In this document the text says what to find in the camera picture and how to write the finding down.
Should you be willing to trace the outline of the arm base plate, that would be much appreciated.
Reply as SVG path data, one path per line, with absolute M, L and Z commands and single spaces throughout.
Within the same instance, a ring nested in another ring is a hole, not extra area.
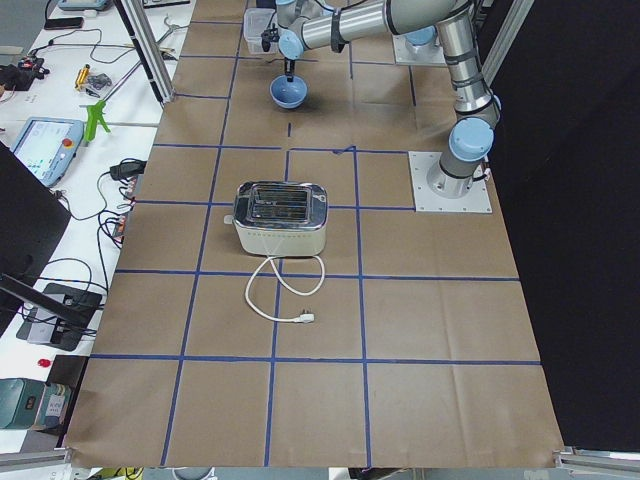
M 426 55 L 413 55 L 405 46 L 404 36 L 393 36 L 392 40 L 395 63 L 398 65 L 417 65 L 442 68 L 446 66 L 441 45 L 441 48 L 434 53 L 427 53 Z
M 409 170 L 418 213 L 491 214 L 492 206 L 480 165 L 465 179 L 441 170 L 441 152 L 409 151 Z

